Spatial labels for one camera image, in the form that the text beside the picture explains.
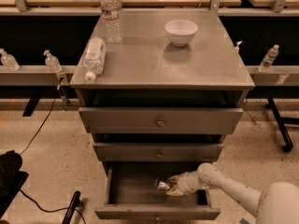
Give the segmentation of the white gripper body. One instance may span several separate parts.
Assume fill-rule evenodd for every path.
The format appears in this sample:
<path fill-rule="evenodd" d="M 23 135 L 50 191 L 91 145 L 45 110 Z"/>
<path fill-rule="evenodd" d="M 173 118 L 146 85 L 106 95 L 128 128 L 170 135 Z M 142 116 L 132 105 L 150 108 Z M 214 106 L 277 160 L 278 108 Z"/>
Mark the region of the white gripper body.
<path fill-rule="evenodd" d="M 183 194 L 192 194 L 201 188 L 201 181 L 199 180 L 196 171 L 185 172 L 178 176 L 177 187 Z"/>

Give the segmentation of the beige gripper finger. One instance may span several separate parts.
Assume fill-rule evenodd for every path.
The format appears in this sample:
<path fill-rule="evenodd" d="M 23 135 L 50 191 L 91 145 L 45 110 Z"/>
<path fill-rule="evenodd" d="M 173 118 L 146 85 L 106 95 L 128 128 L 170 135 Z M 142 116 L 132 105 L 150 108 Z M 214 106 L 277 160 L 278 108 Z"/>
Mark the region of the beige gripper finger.
<path fill-rule="evenodd" d="M 166 192 L 167 195 L 169 196 L 174 196 L 174 197 L 178 197 L 178 196 L 183 196 L 184 193 L 177 187 L 177 186 L 173 186 L 171 189 L 169 189 Z"/>
<path fill-rule="evenodd" d="M 169 177 L 166 182 L 169 183 L 171 186 L 175 186 L 178 183 L 179 175 L 173 175 Z"/>

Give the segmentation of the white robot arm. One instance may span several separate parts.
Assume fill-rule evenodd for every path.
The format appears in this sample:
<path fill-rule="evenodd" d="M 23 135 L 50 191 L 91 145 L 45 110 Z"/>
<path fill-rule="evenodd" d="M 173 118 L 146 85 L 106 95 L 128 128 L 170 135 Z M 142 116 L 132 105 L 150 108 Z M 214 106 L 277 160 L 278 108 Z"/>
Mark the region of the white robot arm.
<path fill-rule="evenodd" d="M 224 175 L 211 163 L 202 163 L 196 171 L 174 175 L 166 192 L 182 196 L 202 189 L 221 189 L 256 218 L 256 224 L 299 224 L 299 188 L 287 182 L 274 182 L 263 191 L 239 183 Z"/>

